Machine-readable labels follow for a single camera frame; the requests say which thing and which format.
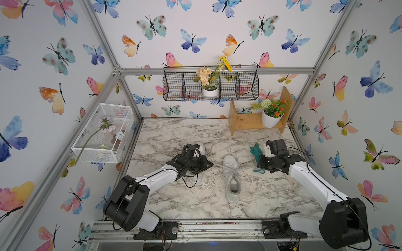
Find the white sneaker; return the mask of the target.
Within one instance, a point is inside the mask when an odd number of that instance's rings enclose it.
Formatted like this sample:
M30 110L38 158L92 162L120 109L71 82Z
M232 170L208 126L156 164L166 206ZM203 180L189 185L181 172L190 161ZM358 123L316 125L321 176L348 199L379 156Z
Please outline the white sneaker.
M247 162L240 163L233 155L226 155L222 164L216 165L222 169L224 176L225 198L230 204L237 204L244 188L251 186L254 182L255 174L253 169L256 167L255 157L249 157Z
M194 152L194 155L193 155L194 160L196 158L206 154L206 148L202 142L196 142L195 147L196 147L196 151ZM199 181L202 181L202 179L203 179L203 174L199 174L198 171L188 171L186 173L186 175L188 176L187 182L190 187L196 186L197 183Z

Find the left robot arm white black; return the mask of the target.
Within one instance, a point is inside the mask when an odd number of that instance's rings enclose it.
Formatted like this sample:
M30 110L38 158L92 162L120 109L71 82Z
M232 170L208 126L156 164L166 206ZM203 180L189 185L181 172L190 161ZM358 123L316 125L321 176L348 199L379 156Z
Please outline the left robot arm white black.
M147 175L123 177L107 200L103 212L119 229L134 228L153 232L161 225L161 218L146 210L148 197L160 188L185 178L195 177L213 167L206 157L205 145L201 142L184 145L182 152L161 168Z

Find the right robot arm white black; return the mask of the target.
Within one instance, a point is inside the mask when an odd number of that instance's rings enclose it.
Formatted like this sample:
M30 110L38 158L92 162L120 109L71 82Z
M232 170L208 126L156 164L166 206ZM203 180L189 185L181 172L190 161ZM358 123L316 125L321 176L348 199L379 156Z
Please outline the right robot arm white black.
M302 156L289 153L284 140L267 141L264 148L265 154L259 157L257 167L291 176L323 209L322 216L292 211L282 213L276 220L264 221L262 231L266 239L313 235L322 238L332 249L354 248L356 244L371 241L366 206L361 199L351 198L330 185Z

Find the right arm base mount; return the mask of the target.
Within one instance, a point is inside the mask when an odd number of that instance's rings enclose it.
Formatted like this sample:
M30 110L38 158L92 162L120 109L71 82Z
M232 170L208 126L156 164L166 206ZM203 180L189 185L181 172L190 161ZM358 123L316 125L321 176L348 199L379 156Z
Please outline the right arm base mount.
M290 227L288 217L297 214L299 211L283 213L279 218L262 221L262 233L265 239L280 238L308 238L308 235L301 231L295 231Z

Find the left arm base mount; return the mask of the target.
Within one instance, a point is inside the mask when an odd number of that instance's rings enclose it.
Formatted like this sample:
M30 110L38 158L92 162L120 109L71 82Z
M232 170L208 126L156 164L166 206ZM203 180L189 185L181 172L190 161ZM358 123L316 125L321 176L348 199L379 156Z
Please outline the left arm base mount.
M134 232L133 239L134 240L175 240L177 239L177 235L179 232L179 223L175 221L164 221L162 220L157 224L156 228L153 231L147 231L141 228L138 228L137 231Z

